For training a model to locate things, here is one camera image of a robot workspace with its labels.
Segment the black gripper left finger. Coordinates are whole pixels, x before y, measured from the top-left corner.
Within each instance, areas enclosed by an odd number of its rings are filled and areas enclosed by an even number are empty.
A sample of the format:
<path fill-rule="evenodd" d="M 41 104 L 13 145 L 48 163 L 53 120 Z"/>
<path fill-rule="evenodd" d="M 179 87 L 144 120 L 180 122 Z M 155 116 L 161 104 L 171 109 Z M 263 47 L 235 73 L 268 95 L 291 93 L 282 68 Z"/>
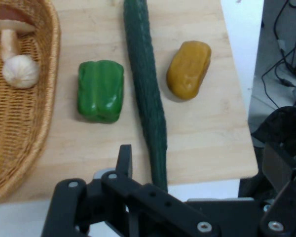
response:
<path fill-rule="evenodd" d="M 86 237 L 105 222 L 121 237 L 216 237 L 217 224 L 152 184 L 132 179 L 130 145 L 119 149 L 116 168 L 86 183 L 73 178 L 54 190 L 44 237 Z"/>

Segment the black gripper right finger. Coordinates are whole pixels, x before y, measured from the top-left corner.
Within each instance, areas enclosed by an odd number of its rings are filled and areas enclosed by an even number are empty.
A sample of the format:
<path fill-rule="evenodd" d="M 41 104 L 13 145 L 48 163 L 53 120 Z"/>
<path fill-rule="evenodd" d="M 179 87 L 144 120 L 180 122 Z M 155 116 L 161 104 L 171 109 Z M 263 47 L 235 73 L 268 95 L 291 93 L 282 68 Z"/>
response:
<path fill-rule="evenodd" d="M 275 143 L 264 147 L 262 171 L 277 196 L 263 215 L 263 237 L 296 237 L 296 161 Z"/>

